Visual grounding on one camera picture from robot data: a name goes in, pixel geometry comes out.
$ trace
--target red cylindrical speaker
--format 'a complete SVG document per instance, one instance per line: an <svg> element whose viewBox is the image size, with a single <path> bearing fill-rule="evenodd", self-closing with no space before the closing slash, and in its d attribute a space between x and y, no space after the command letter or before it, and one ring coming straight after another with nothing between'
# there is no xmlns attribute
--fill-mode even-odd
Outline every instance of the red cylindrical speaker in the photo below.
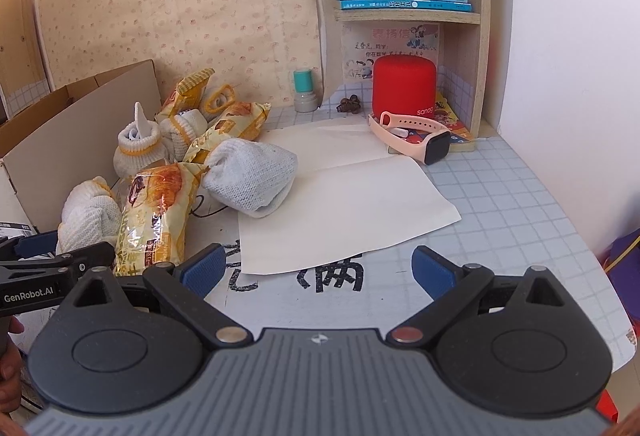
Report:
<svg viewBox="0 0 640 436"><path fill-rule="evenodd" d="M373 64L373 114L409 114L433 118L436 66L412 54L381 56Z"/></svg>

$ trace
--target stack of books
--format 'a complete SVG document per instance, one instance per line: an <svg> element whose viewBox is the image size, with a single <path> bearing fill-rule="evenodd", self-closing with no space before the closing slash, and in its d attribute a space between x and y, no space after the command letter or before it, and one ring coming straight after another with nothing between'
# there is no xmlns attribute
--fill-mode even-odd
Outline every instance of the stack of books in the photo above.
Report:
<svg viewBox="0 0 640 436"><path fill-rule="evenodd" d="M470 12L468 0L338 0L341 10L407 8L412 10L448 10Z"/></svg>

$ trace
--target pink smartwatch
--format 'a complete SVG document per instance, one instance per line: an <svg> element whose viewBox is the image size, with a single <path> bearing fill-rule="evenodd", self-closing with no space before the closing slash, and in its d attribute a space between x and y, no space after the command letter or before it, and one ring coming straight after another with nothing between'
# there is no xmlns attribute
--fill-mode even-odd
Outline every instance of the pink smartwatch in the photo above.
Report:
<svg viewBox="0 0 640 436"><path fill-rule="evenodd" d="M414 129L428 134L420 143L413 144L388 131L395 127ZM391 114L385 111L380 114L380 122L373 115L369 115L369 128L385 144L425 165L440 161L449 154L451 132L436 120L406 114Z"/></svg>

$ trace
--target wallpaper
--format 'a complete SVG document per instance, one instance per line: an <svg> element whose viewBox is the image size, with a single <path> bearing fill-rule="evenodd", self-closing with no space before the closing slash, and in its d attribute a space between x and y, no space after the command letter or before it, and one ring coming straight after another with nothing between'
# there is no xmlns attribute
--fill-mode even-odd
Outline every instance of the wallpaper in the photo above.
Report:
<svg viewBox="0 0 640 436"><path fill-rule="evenodd" d="M152 58L162 97L213 67L239 98L292 104L292 72L320 73L316 0L37 0L55 87Z"/></svg>

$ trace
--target knitted glove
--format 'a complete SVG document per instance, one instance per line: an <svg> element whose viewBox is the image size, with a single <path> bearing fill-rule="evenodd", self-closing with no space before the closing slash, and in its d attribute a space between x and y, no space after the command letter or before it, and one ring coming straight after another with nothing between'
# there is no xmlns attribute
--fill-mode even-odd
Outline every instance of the knitted glove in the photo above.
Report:
<svg viewBox="0 0 640 436"><path fill-rule="evenodd" d="M135 176L150 164L160 160L168 161L168 158L158 124L146 119L137 102L135 121L118 134L118 148L113 155L116 174L121 178Z"/></svg>
<svg viewBox="0 0 640 436"><path fill-rule="evenodd" d="M115 246L122 214L102 178L76 186L62 209L56 254L101 241Z"/></svg>
<svg viewBox="0 0 640 436"><path fill-rule="evenodd" d="M169 162L181 162L191 142L207 130L207 120L198 109L185 111L160 122L162 143Z"/></svg>
<svg viewBox="0 0 640 436"><path fill-rule="evenodd" d="M206 158L202 186L220 203L251 217L264 217L287 197L298 157L269 143L223 141Z"/></svg>
<svg viewBox="0 0 640 436"><path fill-rule="evenodd" d="M216 119L227 107L236 102L236 92L233 87L228 83L220 87L214 84L214 79L210 78L198 106L207 122Z"/></svg>

